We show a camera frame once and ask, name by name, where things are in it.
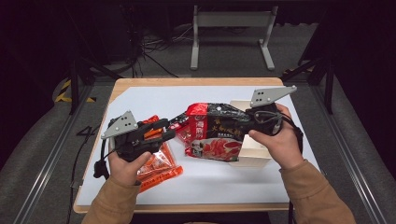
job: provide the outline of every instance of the orange plastic bag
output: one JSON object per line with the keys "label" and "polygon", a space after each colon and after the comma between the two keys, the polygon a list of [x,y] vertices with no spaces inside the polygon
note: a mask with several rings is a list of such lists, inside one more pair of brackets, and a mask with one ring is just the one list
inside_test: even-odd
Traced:
{"label": "orange plastic bag", "polygon": [[[143,122],[154,122],[157,120],[159,120],[158,117],[153,116]],[[162,131],[153,130],[145,135],[145,137],[155,138]],[[163,181],[181,175],[182,173],[183,168],[180,165],[176,165],[172,151],[165,142],[161,145],[160,150],[153,153],[146,164],[137,172],[137,179],[142,182],[140,192],[153,188]]]}

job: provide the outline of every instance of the metal frame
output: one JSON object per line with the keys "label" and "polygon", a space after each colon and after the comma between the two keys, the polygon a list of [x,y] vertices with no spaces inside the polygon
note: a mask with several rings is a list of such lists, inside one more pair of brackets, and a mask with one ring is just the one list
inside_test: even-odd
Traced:
{"label": "metal frame", "polygon": [[198,27],[265,27],[264,39],[259,39],[259,45],[262,50],[267,68],[270,71],[275,70],[274,62],[268,50],[268,42],[272,29],[274,27],[277,7],[273,7],[271,11],[255,11],[255,12],[209,12],[198,11],[198,6],[194,6],[193,13],[193,44],[191,53],[191,70],[198,69],[199,55],[199,37]]}

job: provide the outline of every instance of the food package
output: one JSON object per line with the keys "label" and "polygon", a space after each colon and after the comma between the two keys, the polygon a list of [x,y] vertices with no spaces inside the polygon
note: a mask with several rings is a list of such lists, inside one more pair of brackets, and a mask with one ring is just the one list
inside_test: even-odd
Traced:
{"label": "food package", "polygon": [[227,104],[197,103],[186,111],[190,145],[185,153],[192,157],[237,161],[245,133],[235,128],[236,121],[247,121],[244,111]]}
{"label": "food package", "polygon": [[[159,120],[157,116],[153,116],[143,123],[154,122]],[[151,130],[145,134],[146,139],[160,136],[163,130]],[[151,155],[151,158],[137,172],[137,179],[142,182],[140,192],[153,188],[163,181],[179,176],[183,173],[183,168],[177,165],[172,151],[167,142],[164,142],[159,151]]]}

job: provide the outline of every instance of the table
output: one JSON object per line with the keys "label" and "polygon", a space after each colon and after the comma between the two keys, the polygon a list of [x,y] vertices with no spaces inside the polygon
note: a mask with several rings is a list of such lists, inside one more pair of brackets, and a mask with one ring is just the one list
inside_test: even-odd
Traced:
{"label": "table", "polygon": [[[149,89],[150,91],[154,91],[153,94],[155,94],[156,90],[162,91],[166,90],[166,92],[163,92],[162,95],[156,95],[154,98],[160,98],[159,101],[162,101],[165,105],[169,105],[169,107],[175,107],[178,104],[183,104],[183,96],[191,96],[188,93],[185,93],[183,95],[179,95],[179,99],[177,99],[177,102],[175,102],[175,99],[170,99],[169,102],[166,102],[166,94],[172,94],[172,90],[185,90],[185,88],[195,90],[195,88],[198,88],[200,90],[203,90],[202,92],[199,92],[200,96],[201,95],[210,95],[212,96],[211,93],[207,93],[207,90],[212,90],[213,88],[223,88],[222,90],[226,91],[227,94],[232,94],[232,92],[229,90],[230,88],[233,89],[233,92],[237,92],[236,95],[240,95],[239,92],[242,90],[243,91],[243,99],[246,99],[247,96],[251,96],[250,90],[254,90],[254,88],[259,88],[259,87],[276,87],[276,86],[283,86],[282,82],[280,81],[279,78],[272,78],[272,77],[264,77],[264,78],[139,78],[139,79],[132,79],[132,78],[123,78],[119,79],[116,82],[116,85],[114,87],[114,91],[110,95],[109,99],[109,106],[106,110],[106,114],[104,115],[104,121],[102,122],[103,124],[106,124],[106,122],[111,119],[108,118],[111,113],[114,113],[114,108],[117,106],[120,106],[118,104],[119,101],[125,101],[127,99],[128,101],[134,101],[134,102],[146,102],[145,104],[145,109],[140,110],[139,113],[137,113],[136,110],[133,110],[133,113],[135,112],[134,116],[136,119],[141,119],[146,116],[141,115],[144,113],[152,113],[151,107],[155,107],[155,105],[150,104],[150,99],[142,98],[139,97],[140,95],[135,94],[137,98],[131,99],[130,95],[126,95],[130,91],[135,91],[135,92],[144,92],[146,89]],[[213,94],[211,99],[216,101],[217,103],[223,103],[223,102],[218,102],[218,99],[224,98],[224,96],[220,93],[217,92],[217,94]],[[298,116],[295,112],[295,109],[292,105],[291,99],[289,96],[286,96],[282,98],[280,101],[281,104],[291,104],[290,106],[290,112],[291,115],[294,118],[294,121],[296,125],[300,126],[302,129],[303,127],[301,126],[301,122],[298,119]],[[90,201],[92,201],[93,197],[96,194],[93,194],[91,196],[87,196],[87,189],[89,191],[98,191],[101,184],[105,182],[105,180],[102,179],[94,179],[92,180],[92,163],[97,161],[97,154],[98,154],[98,148],[100,148],[100,134],[98,134],[92,155],[90,158],[90,161],[87,165],[86,173],[84,175],[84,185],[85,187],[85,193],[84,193],[84,185],[79,188],[78,191],[78,196],[76,198],[75,204],[74,204],[74,210],[77,213],[85,213],[88,211],[89,206],[90,206]],[[172,142],[174,140],[169,141],[170,142],[170,147],[172,150],[177,148],[177,143]],[[307,142],[307,139],[304,139],[304,156],[308,158],[314,165],[317,165],[316,159],[312,153],[312,149],[309,146],[309,143]],[[279,169],[277,163],[274,161],[268,162],[268,164],[262,168],[261,170],[235,170],[235,174],[233,175],[228,175],[225,174],[225,176],[228,176],[230,178],[227,179],[227,183],[221,182],[210,179],[210,177],[217,177],[216,175],[213,176],[208,176],[206,178],[206,175],[211,175],[211,174],[203,174],[200,176],[197,176],[197,173],[195,173],[192,169],[190,169],[193,165],[191,161],[195,162],[195,165],[197,162],[199,164],[204,163],[205,167],[210,167],[214,168],[211,169],[211,173],[216,173],[213,171],[227,171],[231,168],[229,164],[224,165],[224,162],[221,161],[210,161],[210,160],[202,160],[202,159],[195,159],[195,158],[187,158],[184,156],[180,156],[179,154],[175,155],[177,163],[182,165],[184,169],[184,173],[181,176],[178,176],[173,179],[169,179],[163,183],[161,183],[159,186],[154,187],[153,189],[149,189],[141,194],[138,195],[137,198],[137,205],[135,212],[136,213],[192,213],[192,212],[243,212],[243,211],[271,211],[271,210],[287,210],[289,206],[289,199],[286,195],[286,191],[283,189],[283,183],[280,179],[280,174],[277,171]],[[262,183],[262,176],[265,175],[266,180],[269,183]],[[90,180],[95,182],[94,185],[90,186]],[[194,182],[196,185],[193,186],[193,188],[190,188],[187,190],[187,192],[190,192],[190,195],[185,193],[186,190],[183,189],[185,185],[189,185],[190,182]],[[238,184],[238,194],[241,195],[240,198],[233,198],[233,195],[229,195],[227,197],[221,197],[219,198],[210,196],[211,199],[205,199],[204,195],[199,195],[199,197],[193,198],[192,201],[186,201],[186,203],[183,203],[183,200],[191,200],[189,197],[193,194],[193,192],[200,192],[205,189],[210,189],[211,186],[224,186],[226,189],[221,188],[220,192],[217,192],[218,194],[223,193],[222,191],[227,190],[227,189],[233,189],[235,188],[235,183]],[[179,187],[176,191],[172,191],[170,188],[174,188],[175,185]],[[253,202],[256,199],[260,199],[260,197],[257,197],[257,194],[255,193],[257,191],[257,188],[261,188],[262,186],[265,186],[268,188],[268,190],[263,189],[260,191],[266,192],[267,194],[263,193],[262,195],[264,200],[266,201],[265,203],[263,202]],[[174,200],[172,202],[169,201],[168,198],[166,197],[172,197]],[[250,198],[250,202],[247,203],[242,203],[242,201],[246,200],[247,198]]]}

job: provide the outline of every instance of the metal stand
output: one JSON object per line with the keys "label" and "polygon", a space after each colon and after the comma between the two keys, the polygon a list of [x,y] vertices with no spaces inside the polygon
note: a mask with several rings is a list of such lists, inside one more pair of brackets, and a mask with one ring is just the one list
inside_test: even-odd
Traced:
{"label": "metal stand", "polygon": [[265,27],[264,39],[259,40],[262,55],[267,64],[268,70],[275,69],[271,54],[268,50],[268,41],[274,22],[276,18],[277,7],[273,7],[272,11],[259,12],[213,12],[213,11],[198,11],[198,6],[194,6],[193,15],[193,31],[194,40],[192,44],[191,54],[191,70],[198,69],[198,54],[199,54],[199,38],[198,27]]}
{"label": "metal stand", "polygon": [[94,67],[96,70],[102,72],[103,74],[114,78],[115,80],[122,78],[116,73],[108,70],[102,65],[96,64],[89,59],[79,57],[75,59],[70,67],[70,79],[71,79],[71,88],[72,88],[72,108],[70,109],[70,115],[73,115],[76,111],[76,108],[79,105],[79,91],[78,91],[78,83],[79,77],[82,80],[84,85],[92,85],[95,81],[92,72],[90,71],[90,67]]}
{"label": "metal stand", "polygon": [[327,108],[329,114],[332,114],[332,84],[334,78],[334,66],[332,64],[332,60],[329,58],[319,58],[312,60],[308,63],[301,65],[300,67],[294,69],[293,71],[283,75],[280,79],[282,81],[287,81],[292,77],[295,77],[301,74],[306,69],[315,66],[314,70],[312,71],[311,75],[309,75],[307,82],[309,85],[317,86],[323,77],[326,76],[326,87],[324,93],[324,104]]}

